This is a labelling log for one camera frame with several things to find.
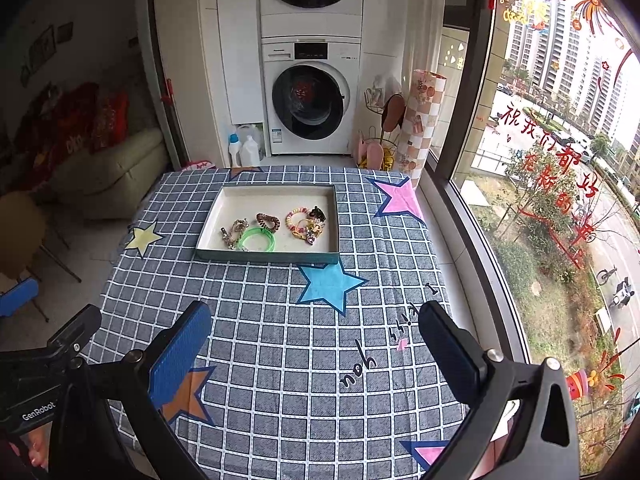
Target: shallow box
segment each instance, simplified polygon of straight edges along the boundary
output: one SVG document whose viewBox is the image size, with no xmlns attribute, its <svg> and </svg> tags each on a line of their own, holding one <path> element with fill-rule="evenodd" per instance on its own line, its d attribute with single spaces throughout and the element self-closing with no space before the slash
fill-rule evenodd
<svg viewBox="0 0 640 480">
<path fill-rule="evenodd" d="M 318 206 L 326 216 L 324 230 L 313 245 L 296 238 L 285 225 L 285 217 L 299 207 L 311 210 Z M 220 228 L 228 232 L 236 219 L 246 218 L 249 228 L 259 227 L 256 214 L 275 216 L 280 228 L 273 234 L 276 246 L 272 253 L 263 249 L 267 240 L 260 235 L 251 237 L 245 246 L 248 251 L 229 250 Z M 294 222 L 303 219 L 295 215 Z M 336 264 L 338 252 L 338 213 L 335 188 L 318 184 L 258 184 L 223 186 L 209 210 L 196 254 L 205 260 L 222 262 L 271 262 L 287 264 Z"/>
</svg>

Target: bicycle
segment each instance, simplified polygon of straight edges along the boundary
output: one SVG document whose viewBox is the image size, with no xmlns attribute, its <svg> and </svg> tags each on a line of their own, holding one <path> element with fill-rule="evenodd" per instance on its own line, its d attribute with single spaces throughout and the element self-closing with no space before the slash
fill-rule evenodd
<svg viewBox="0 0 640 480">
<path fill-rule="evenodd" d="M 596 274 L 596 278 L 598 280 L 598 285 L 604 285 L 609 281 L 609 278 L 613 276 L 616 272 L 618 272 L 618 268 L 616 266 L 611 270 L 602 269 L 600 272 Z"/>
</svg>

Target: brown chair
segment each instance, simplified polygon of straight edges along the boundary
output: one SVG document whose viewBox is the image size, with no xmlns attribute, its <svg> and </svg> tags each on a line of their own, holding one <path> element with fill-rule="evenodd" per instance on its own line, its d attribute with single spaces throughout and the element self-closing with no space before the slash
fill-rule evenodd
<svg viewBox="0 0 640 480">
<path fill-rule="evenodd" d="M 33 255 L 41 249 L 64 271 L 81 282 L 71 269 L 45 247 L 46 230 L 45 217 L 28 194 L 14 191 L 0 197 L 0 272 L 9 279 L 20 282 L 20 274 L 29 270 Z M 33 303 L 48 322 L 49 318 L 42 309 L 35 301 Z"/>
</svg>

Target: table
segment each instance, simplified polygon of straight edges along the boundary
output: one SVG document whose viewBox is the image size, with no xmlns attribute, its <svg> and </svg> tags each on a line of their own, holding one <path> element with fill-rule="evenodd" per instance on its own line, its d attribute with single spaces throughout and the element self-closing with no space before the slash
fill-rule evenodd
<svg viewBox="0 0 640 480">
<path fill-rule="evenodd" d="M 342 268 L 331 279 L 345 292 L 332 295 L 334 306 L 306 292 L 326 279 L 316 270 L 194 255 L 221 186 L 252 182 L 335 186 Z M 210 478 L 418 478 L 415 442 L 449 439 L 464 410 L 411 308 L 437 300 L 450 312 L 421 213 L 415 204 L 402 212 L 403 183 L 399 173 L 317 166 L 166 174 L 133 223 L 155 222 L 161 238 L 144 257 L 124 249 L 131 235 L 123 240 L 102 292 L 102 327 L 84 354 L 110 362 L 146 348 L 202 300 L 213 322 L 194 363 L 204 369 L 204 412 L 178 413 L 171 426 Z M 124 441 L 140 449 L 121 404 L 111 405 Z"/>
</svg>

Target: brown star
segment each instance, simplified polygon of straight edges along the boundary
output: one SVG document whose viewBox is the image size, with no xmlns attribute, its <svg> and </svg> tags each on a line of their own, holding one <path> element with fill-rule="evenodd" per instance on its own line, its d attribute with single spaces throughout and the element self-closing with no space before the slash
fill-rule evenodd
<svg viewBox="0 0 640 480">
<path fill-rule="evenodd" d="M 229 182 L 237 178 L 239 174 L 244 173 L 245 171 L 250 171 L 251 173 L 264 173 L 262 168 L 258 166 L 248 166 L 244 168 L 231 168 L 231 170 L 229 171 Z"/>
<path fill-rule="evenodd" d="M 173 400 L 162 405 L 162 416 L 168 424 L 171 424 L 178 415 L 185 415 L 187 418 L 215 426 L 200 400 L 200 393 L 215 369 L 215 366 L 208 366 L 192 368 L 187 372 Z"/>
</svg>

